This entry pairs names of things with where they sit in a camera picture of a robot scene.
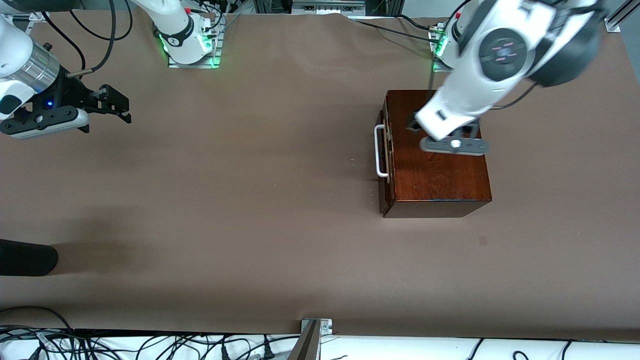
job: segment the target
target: brown wooden box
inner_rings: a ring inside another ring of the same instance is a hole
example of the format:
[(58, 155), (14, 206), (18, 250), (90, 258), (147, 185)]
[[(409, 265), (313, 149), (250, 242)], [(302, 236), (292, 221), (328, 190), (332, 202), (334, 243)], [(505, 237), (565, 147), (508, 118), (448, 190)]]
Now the brown wooden box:
[(491, 201), (484, 156), (420, 150), (424, 131), (406, 129), (434, 90), (391, 90), (378, 116), (380, 213), (388, 218), (457, 218)]

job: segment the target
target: metal handle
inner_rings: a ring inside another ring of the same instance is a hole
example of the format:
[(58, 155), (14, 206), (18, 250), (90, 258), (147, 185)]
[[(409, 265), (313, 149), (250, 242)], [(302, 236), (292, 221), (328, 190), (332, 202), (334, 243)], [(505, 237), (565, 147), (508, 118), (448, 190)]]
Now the metal handle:
[(378, 152), (378, 130), (384, 129), (384, 128), (385, 128), (385, 125), (380, 124), (380, 125), (376, 125), (376, 127), (373, 129), (373, 138), (376, 144), (376, 172), (380, 177), (389, 177), (389, 174), (386, 174), (380, 171), (380, 153)]

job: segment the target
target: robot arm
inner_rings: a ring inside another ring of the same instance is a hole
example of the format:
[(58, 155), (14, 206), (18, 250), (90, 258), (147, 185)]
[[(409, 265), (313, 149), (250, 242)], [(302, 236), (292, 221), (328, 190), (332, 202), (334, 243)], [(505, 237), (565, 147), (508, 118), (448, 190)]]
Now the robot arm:
[(443, 54), (455, 69), (415, 116), (431, 137), (421, 143), (425, 151), (482, 155), (486, 143), (462, 138), (463, 126), (490, 110), (523, 78), (543, 86), (576, 78), (599, 46), (599, 0), (569, 0), (566, 8), (530, 0), (473, 4), (477, 8), (464, 10), (475, 10), (473, 16), (460, 17), (464, 32), (457, 40), (448, 39), (455, 41), (452, 48), (460, 57), (451, 61), (451, 49)]
[[(211, 21), (187, 13), (180, 0), (133, 1), (152, 18), (164, 48), (177, 63), (194, 63), (211, 52)], [(43, 2), (34, 3), (42, 6)], [(30, 0), (11, 4), (23, 12), (51, 10), (34, 7)], [(54, 7), (67, 11), (74, 5), (73, 0), (64, 0)], [(2, 2), (0, 10), (13, 11)], [(109, 85), (95, 92), (87, 89), (79, 78), (70, 76), (49, 49), (0, 19), (0, 131), (20, 139), (68, 129), (87, 133), (89, 113), (112, 114), (131, 122), (128, 98)], [(24, 106), (27, 103), (31, 103), (31, 110)]]

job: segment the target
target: black cable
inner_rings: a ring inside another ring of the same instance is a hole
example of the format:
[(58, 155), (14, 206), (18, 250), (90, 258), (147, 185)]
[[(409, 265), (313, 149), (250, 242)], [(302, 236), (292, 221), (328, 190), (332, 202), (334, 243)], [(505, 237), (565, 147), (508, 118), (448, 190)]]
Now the black cable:
[[(113, 41), (118, 41), (118, 40), (122, 40), (125, 37), (129, 36), (129, 33), (131, 32), (131, 29), (133, 28), (133, 14), (131, 13), (131, 6), (129, 5), (129, 0), (124, 0), (124, 3), (127, 5), (127, 11), (129, 12), (129, 29), (127, 29), (127, 32), (124, 33), (124, 35), (121, 35), (119, 37), (116, 37), (113, 39)], [(89, 34), (101, 39), (101, 40), (106, 40), (109, 41), (110, 38), (108, 37), (103, 37), (100, 36), (96, 33), (94, 33), (93, 31), (91, 31), (91, 29), (87, 28), (81, 21), (80, 19), (77, 18), (77, 16), (75, 15), (74, 11), (71, 10), (69, 11), (69, 13), (71, 14), (71, 17), (74, 18), (74, 20), (78, 23), (78, 25), (80, 25), (81, 28), (83, 28), (86, 32), (88, 32)]]
[(82, 50), (80, 50), (78, 45), (76, 45), (76, 43), (73, 42), (73, 40), (71, 40), (66, 34), (64, 34), (64, 32), (62, 32), (62, 30), (59, 27), (57, 27), (53, 23), (53, 21), (51, 21), (49, 16), (47, 16), (47, 13), (41, 12), (41, 14), (42, 14), (42, 17), (47, 21), (47, 23), (53, 28), (53, 30), (55, 30), (58, 34), (60, 34), (60, 36), (63, 37), (69, 43), (69, 45), (71, 45), (77, 51), (78, 55), (80, 55), (81, 70), (86, 69), (86, 60), (84, 58), (84, 54), (82, 53)]
[(78, 72), (67, 74), (68, 78), (75, 78), (85, 74), (93, 74), (94, 72), (98, 71), (107, 62), (107, 60), (109, 60), (109, 57), (111, 56), (111, 50), (113, 50), (113, 43), (115, 42), (116, 38), (116, 6), (113, 4), (113, 0), (109, 0), (109, 7), (111, 8), (111, 38), (109, 38), (109, 46), (107, 47), (107, 51), (106, 53), (104, 53), (102, 60), (98, 63), (98, 65), (88, 70), (81, 70)]
[(564, 356), (566, 355), (566, 349), (569, 348), (569, 345), (571, 345), (571, 343), (573, 343), (573, 340), (569, 340), (566, 342), (566, 345), (562, 348), (562, 357), (561, 360), (564, 360)]
[(178, 351), (178, 349), (180, 349), (180, 347), (182, 347), (186, 342), (187, 342), (187, 337), (182, 337), (182, 336), (180, 337), (180, 340), (174, 341), (172, 345), (173, 348), (166, 359), (172, 360), (175, 355), (175, 352)]
[(477, 342), (477, 344), (474, 346), (474, 350), (471, 352), (471, 356), (469, 356), (467, 360), (473, 360), (473, 358), (476, 356), (476, 352), (478, 351), (478, 348), (480, 347), (480, 344), (483, 341), (484, 341), (484, 338), (480, 339), (480, 341)]
[(378, 26), (378, 25), (374, 25), (374, 24), (369, 24), (368, 22), (362, 22), (362, 21), (356, 21), (359, 24), (363, 24), (366, 26), (371, 26), (372, 28), (376, 28), (376, 29), (380, 29), (380, 30), (385, 30), (385, 31), (389, 31), (390, 33), (395, 33), (395, 34), (399, 34), (399, 35), (404, 35), (406, 37), (410, 37), (410, 38), (416, 38), (416, 39), (420, 39), (420, 40), (424, 40), (424, 41), (428, 41), (428, 42), (433, 42), (433, 43), (437, 43), (438, 40), (436, 39), (430, 39), (430, 38), (423, 38), (423, 37), (417, 37), (415, 35), (411, 35), (411, 34), (407, 34), (407, 33), (403, 33), (400, 31), (396, 31), (396, 30), (391, 30), (391, 29), (387, 29), (387, 28), (383, 28), (382, 26)]
[(109, 60), (109, 56), (111, 56), (111, 50), (113, 49), (113, 42), (116, 38), (116, 6), (113, 4), (113, 0), (109, 0), (109, 7), (111, 8), (111, 38), (109, 39), (109, 47), (107, 47), (107, 52), (104, 54), (104, 57), (98, 63), (98, 65), (91, 68), (93, 72), (96, 72), (96, 70), (101, 68), (107, 62), (107, 60)]
[(423, 29), (423, 30), (426, 30), (426, 31), (431, 31), (429, 29), (429, 26), (420, 25), (417, 22), (413, 21), (413, 19), (410, 18), (409, 16), (400, 14), (400, 15), (395, 15), (394, 17), (399, 17), (401, 19), (407, 20), (411, 25), (415, 26), (416, 28)]
[(254, 347), (250, 348), (250, 349), (249, 349), (249, 350), (247, 350), (245, 353), (243, 353), (242, 355), (238, 356), (238, 357), (236, 358), (236, 360), (240, 360), (240, 359), (242, 359), (244, 356), (247, 356), (247, 359), (248, 359), (248, 358), (249, 358), (249, 356), (251, 355), (251, 352), (252, 352), (252, 351), (254, 351), (254, 350), (255, 350), (255, 349), (257, 349), (257, 348), (261, 348), (261, 347), (263, 347), (265, 344), (268, 344), (268, 343), (274, 343), (274, 342), (276, 342), (276, 341), (280, 341), (280, 340), (297, 339), (297, 338), (299, 338), (299, 337), (300, 337), (300, 335), (294, 335), (294, 336), (285, 336), (284, 338), (271, 339), (271, 340), (266, 341), (266, 342), (264, 342), (264, 343), (262, 343), (262, 344), (260, 344), (260, 345), (256, 345), (256, 346), (254, 346)]
[(527, 356), (527, 354), (523, 353), (523, 352), (522, 352), (522, 351), (520, 351), (520, 350), (516, 350), (516, 351), (514, 351), (514, 352), (513, 352), (513, 354), (511, 355), (511, 358), (512, 358), (513, 360), (521, 360), (521, 359), (517, 358), (517, 356), (518, 356), (518, 355), (522, 355), (522, 357), (524, 358), (524, 360), (529, 360), (529, 357)]
[(510, 108), (513, 105), (517, 104), (518, 101), (522, 100), (525, 98), (525, 96), (529, 95), (530, 92), (533, 91), (533, 89), (536, 88), (536, 86), (538, 86), (538, 83), (534, 83), (533, 85), (531, 85), (531, 87), (529, 87), (527, 89), (527, 91), (525, 91), (524, 93), (522, 93), (522, 95), (520, 95), (517, 99), (515, 99), (514, 101), (511, 101), (509, 104), (505, 104), (505, 105), (495, 105), (491, 107), (491, 110), (502, 110), (502, 109), (506, 109), (506, 108)]
[(222, 11), (220, 9), (218, 9), (217, 7), (215, 7), (215, 6), (211, 6), (211, 5), (205, 4), (204, 1), (200, 1), (199, 4), (200, 4), (200, 6), (203, 6), (205, 9), (209, 10), (209, 12), (211, 12), (211, 9), (213, 9), (213, 10), (218, 12), (218, 20), (216, 20), (216, 23), (211, 25), (211, 26), (209, 26), (208, 28), (205, 28), (204, 30), (205, 31), (209, 31), (209, 30), (215, 28), (216, 26), (218, 26), (218, 24), (220, 24), (220, 21), (222, 20), (222, 15), (223, 15)]
[(264, 356), (262, 357), (264, 360), (271, 360), (275, 357), (273, 351), (271, 350), (271, 345), (269, 345), (269, 339), (267, 335), (264, 335)]
[(151, 341), (152, 339), (154, 339), (154, 338), (156, 338), (156, 336), (154, 336), (154, 337), (152, 337), (152, 338), (147, 339), (144, 343), (142, 343), (142, 345), (140, 345), (140, 348), (138, 349), (138, 351), (135, 351), (135, 353), (136, 353), (136, 360), (138, 360), (138, 359), (140, 358), (140, 353), (142, 352), (142, 350), (145, 350), (146, 348), (149, 348), (149, 347), (151, 347), (151, 346), (158, 345), (158, 344), (160, 344), (161, 342), (163, 342), (164, 340), (167, 340), (168, 338), (170, 338), (170, 336), (167, 336), (166, 338), (164, 338), (164, 339), (162, 339), (162, 340), (158, 341), (157, 343), (154, 343), (154, 344), (152, 344), (151, 346), (149, 346), (149, 347), (146, 347), (146, 348), (145, 348), (145, 345), (146, 345), (149, 341)]
[[(47, 16), (44, 12), (42, 12), (42, 15), (44, 16), (45, 20), (46, 20), (47, 22), (49, 22), (49, 18), (48, 18), (48, 16)], [(74, 331), (73, 331), (73, 329), (71, 329), (71, 325), (69, 325), (69, 322), (67, 321), (67, 319), (65, 319), (65, 317), (64, 317), (64, 316), (60, 315), (60, 314), (59, 314), (58, 312), (56, 312), (55, 310), (49, 309), (48, 307), (44, 307), (44, 306), (31, 306), (31, 305), (13, 306), (13, 307), (9, 307), (9, 308), (6, 308), (6, 309), (3, 309), (3, 310), (0, 310), (0, 314), (1, 314), (1, 313), (5, 313), (5, 312), (7, 312), (7, 311), (12, 311), (12, 310), (24, 310), (24, 309), (47, 311), (48, 313), (53, 314), (56, 318), (58, 318), (58, 319), (59, 319), (59, 320), (60, 320), (60, 321), (65, 325), (65, 327), (67, 328), (67, 331), (68, 331), (68, 335), (69, 335), (69, 336), (72, 336), (72, 335), (73, 335)], [(71, 338), (69, 338), (69, 343), (71, 344), (71, 349), (75, 350), (75, 348), (74, 348), (74, 341), (73, 341)]]

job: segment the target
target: power cord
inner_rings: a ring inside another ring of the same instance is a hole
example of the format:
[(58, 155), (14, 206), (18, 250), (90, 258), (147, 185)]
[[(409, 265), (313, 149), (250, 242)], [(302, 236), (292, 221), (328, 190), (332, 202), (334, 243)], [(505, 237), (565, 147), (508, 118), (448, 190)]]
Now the power cord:
[(254, 351), (254, 350), (258, 349), (258, 348), (261, 348), (261, 347), (263, 347), (263, 346), (265, 346), (265, 345), (267, 345), (267, 344), (269, 344), (269, 343), (274, 343), (274, 342), (276, 342), (276, 341), (281, 341), (281, 340), (297, 339), (297, 338), (299, 338), (299, 337), (300, 337), (300, 335), (285, 336), (284, 338), (277, 338), (277, 339), (271, 339), (271, 340), (269, 340), (269, 341), (265, 341), (265, 342), (263, 342), (263, 343), (262, 343), (262, 344), (260, 344), (260, 345), (256, 345), (256, 346), (254, 346), (254, 347), (250, 348), (250, 349), (249, 349), (249, 350), (247, 350), (245, 353), (243, 353), (242, 355), (238, 356), (238, 357), (236, 358), (236, 360), (240, 360), (240, 359), (242, 359), (244, 356), (246, 356), (246, 360), (248, 360), (248, 359), (249, 359), (249, 356), (251, 356), (251, 352), (252, 352), (252, 351)]
[(573, 343), (573, 340), (569, 340), (566, 342), (566, 345), (562, 348), (562, 357), (561, 360), (564, 360), (564, 356), (566, 355), (566, 349), (569, 348), (569, 345), (571, 345), (571, 343)]
[(415, 26), (416, 28), (423, 29), (423, 30), (426, 30), (426, 31), (431, 31), (429, 26), (420, 25), (417, 22), (413, 21), (413, 19), (410, 18), (409, 16), (400, 14), (400, 15), (395, 15), (394, 17), (398, 17), (400, 19), (407, 20), (411, 25)]
[(480, 347), (480, 344), (483, 341), (484, 341), (484, 338), (481, 338), (480, 341), (476, 343), (476, 345), (474, 346), (474, 350), (471, 352), (471, 356), (469, 356), (467, 360), (473, 360), (473, 358), (476, 356), (476, 352), (478, 351), (478, 348)]
[[(42, 13), (45, 16), (45, 20), (48, 19), (48, 17), (46, 17), (46, 14), (43, 12)], [(72, 339), (72, 336), (74, 335), (74, 331), (73, 329), (71, 329), (71, 325), (69, 324), (69, 322), (67, 321), (67, 319), (65, 319), (64, 316), (60, 315), (57, 311), (49, 309), (48, 307), (44, 307), (44, 306), (29, 306), (29, 305), (23, 305), (23, 306), (13, 306), (13, 307), (8, 307), (6, 309), (2, 309), (0, 310), (0, 314), (2, 313), (6, 313), (7, 311), (14, 311), (14, 310), (39, 310), (39, 311), (47, 311), (48, 313), (53, 314), (56, 318), (58, 318), (62, 324), (64, 324), (65, 328), (67, 328), (67, 334), (69, 335), (69, 343), (71, 344), (71, 349), (73, 351), (75, 351), (75, 341)]]
[(514, 351), (514, 352), (513, 352), (513, 354), (511, 355), (511, 358), (512, 358), (513, 360), (522, 360), (522, 359), (519, 359), (519, 358), (518, 358), (518, 355), (522, 355), (522, 358), (524, 358), (524, 360), (529, 360), (529, 357), (527, 356), (527, 354), (523, 353), (523, 352), (522, 352), (522, 351), (520, 351), (520, 350), (516, 350), (516, 351)]
[(271, 360), (274, 357), (276, 357), (276, 355), (273, 354), (273, 351), (271, 351), (271, 345), (269, 344), (269, 339), (267, 339), (267, 336), (264, 335), (264, 357), (262, 357), (264, 360)]
[(533, 85), (531, 85), (531, 87), (529, 87), (524, 93), (522, 93), (522, 95), (520, 95), (517, 99), (515, 99), (514, 101), (511, 101), (509, 104), (505, 104), (505, 105), (495, 105), (491, 107), (491, 110), (502, 110), (502, 109), (506, 109), (506, 108), (510, 108), (513, 105), (517, 104), (520, 100), (524, 99), (527, 95), (529, 95), (529, 93), (531, 93), (533, 91), (533, 89), (536, 88), (536, 86), (538, 86), (538, 83), (534, 83)]
[(64, 32), (62, 32), (62, 30), (57, 27), (53, 21), (51, 21), (51, 19), (49, 18), (49, 16), (47, 16), (46, 12), (41, 12), (42, 17), (47, 21), (47, 23), (51, 26), (51, 28), (53, 28), (53, 30), (55, 30), (63, 39), (65, 39), (69, 45), (71, 45), (76, 52), (78, 53), (78, 55), (80, 55), (80, 63), (81, 63), (81, 70), (86, 69), (86, 60), (84, 58), (84, 54), (82, 53), (82, 50), (80, 50), (80, 48), (78, 47), (78, 45), (76, 45), (75, 42), (73, 42), (73, 40), (71, 40), (67, 34), (65, 34)]
[(410, 37), (410, 38), (416, 38), (416, 39), (419, 39), (419, 40), (424, 40), (424, 41), (432, 42), (432, 43), (438, 43), (438, 42), (439, 42), (439, 41), (438, 41), (438, 40), (436, 40), (436, 39), (430, 39), (430, 38), (418, 37), (418, 36), (416, 36), (416, 35), (411, 35), (411, 34), (403, 33), (402, 31), (396, 31), (396, 30), (393, 30), (393, 29), (383, 28), (382, 26), (378, 26), (378, 25), (374, 25), (374, 24), (369, 24), (368, 22), (362, 22), (362, 21), (356, 21), (356, 22), (357, 22), (357, 23), (359, 23), (359, 24), (363, 24), (363, 25), (366, 25), (366, 26), (370, 26), (370, 27), (372, 27), (372, 28), (376, 28), (376, 29), (380, 29), (380, 30), (384, 30), (384, 31), (389, 31), (390, 33), (395, 33), (395, 34), (402, 35), (402, 36), (406, 36), (406, 37)]
[(222, 355), (222, 360), (231, 360), (229, 358), (229, 353), (227, 352), (227, 348), (225, 347), (225, 339), (226, 338), (227, 338), (226, 336), (222, 337), (222, 348), (220, 349), (220, 353)]
[(102, 60), (98, 63), (98, 65), (87, 70), (81, 70), (73, 74), (67, 74), (68, 78), (76, 78), (82, 75), (93, 74), (94, 72), (98, 71), (107, 62), (107, 60), (109, 60), (109, 56), (111, 56), (111, 50), (113, 50), (113, 42), (116, 38), (116, 7), (113, 4), (113, 0), (109, 0), (109, 7), (111, 8), (111, 37), (109, 38), (109, 46), (107, 47), (107, 52), (104, 54), (104, 57), (102, 57)]
[[(127, 11), (129, 12), (129, 29), (127, 29), (127, 32), (125, 32), (123, 35), (116, 37), (113, 39), (113, 41), (118, 41), (118, 40), (122, 40), (125, 37), (129, 36), (129, 33), (131, 33), (131, 29), (133, 28), (133, 14), (131, 13), (131, 6), (129, 5), (129, 0), (124, 0), (124, 3), (127, 5)], [(80, 25), (81, 28), (83, 28), (86, 32), (88, 32), (89, 34), (101, 39), (101, 40), (106, 40), (106, 41), (110, 41), (110, 38), (108, 37), (103, 37), (100, 36), (96, 33), (94, 33), (93, 31), (91, 31), (91, 29), (87, 28), (81, 21), (80, 19), (77, 18), (76, 14), (74, 13), (73, 10), (69, 11), (69, 13), (71, 14), (71, 17), (74, 18), (74, 20), (78, 23), (78, 25)]]

